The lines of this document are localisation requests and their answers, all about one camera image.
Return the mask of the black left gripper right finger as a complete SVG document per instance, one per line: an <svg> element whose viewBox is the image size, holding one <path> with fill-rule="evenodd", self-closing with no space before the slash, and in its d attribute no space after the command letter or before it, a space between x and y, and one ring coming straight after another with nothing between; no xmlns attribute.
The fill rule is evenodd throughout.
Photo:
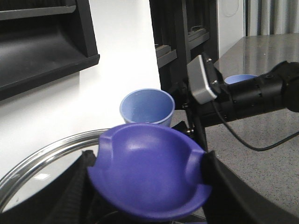
<svg viewBox="0 0 299 224"><path fill-rule="evenodd" d="M203 155L201 172L212 192L203 206L209 224L297 224L299 218L270 202L219 161Z"/></svg>

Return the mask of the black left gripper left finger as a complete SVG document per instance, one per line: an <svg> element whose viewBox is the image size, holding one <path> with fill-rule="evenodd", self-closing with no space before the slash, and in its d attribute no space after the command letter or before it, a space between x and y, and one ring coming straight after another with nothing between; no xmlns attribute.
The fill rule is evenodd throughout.
<svg viewBox="0 0 299 224"><path fill-rule="evenodd" d="M24 202L1 213L2 224L92 224L94 190L87 168L95 162L91 150L58 178Z"/></svg>

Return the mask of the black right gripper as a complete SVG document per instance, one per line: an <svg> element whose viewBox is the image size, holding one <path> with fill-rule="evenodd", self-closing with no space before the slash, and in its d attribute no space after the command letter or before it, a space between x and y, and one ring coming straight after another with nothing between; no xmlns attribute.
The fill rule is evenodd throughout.
<svg viewBox="0 0 299 224"><path fill-rule="evenodd" d="M228 91L228 85L224 81L218 81L216 85L220 87L220 94L217 99L203 105L199 104L192 96L186 80L174 83L167 88L167 92L175 100L175 108L184 110L187 115L189 127L192 129L190 136L206 152L208 148L205 128L222 123L217 113L226 122L234 120L233 103Z"/></svg>

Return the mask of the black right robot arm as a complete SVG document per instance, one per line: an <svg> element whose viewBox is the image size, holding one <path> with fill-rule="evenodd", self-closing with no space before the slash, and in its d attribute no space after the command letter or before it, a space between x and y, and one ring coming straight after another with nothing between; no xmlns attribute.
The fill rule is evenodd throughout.
<svg viewBox="0 0 299 224"><path fill-rule="evenodd" d="M299 110L299 65L281 62L270 72L225 84L213 63L198 56L187 65L188 78L170 89L187 122L175 129L206 146L204 129L283 108ZM296 224L297 216L270 202L220 162L214 152L203 159L204 180L213 190L203 210L209 224Z"/></svg>

